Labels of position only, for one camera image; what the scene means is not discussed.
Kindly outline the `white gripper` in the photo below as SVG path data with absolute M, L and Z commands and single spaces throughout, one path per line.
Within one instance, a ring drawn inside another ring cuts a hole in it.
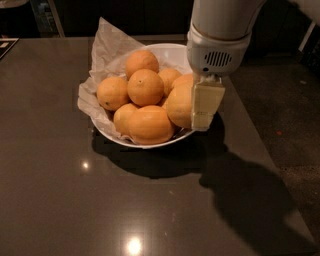
M 249 46 L 251 34 L 236 40 L 213 39 L 191 25 L 187 38 L 187 59 L 192 71 L 196 73 L 193 74 L 191 93 L 191 128 L 207 131 L 225 94 L 220 77 L 228 76 L 238 69 Z

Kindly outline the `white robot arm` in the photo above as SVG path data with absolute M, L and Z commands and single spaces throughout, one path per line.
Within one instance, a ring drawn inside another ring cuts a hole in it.
M 194 0 L 187 57 L 193 71 L 191 127 L 206 131 L 222 101 L 221 79 L 245 52 L 300 44 L 303 18 L 320 22 L 320 0 Z

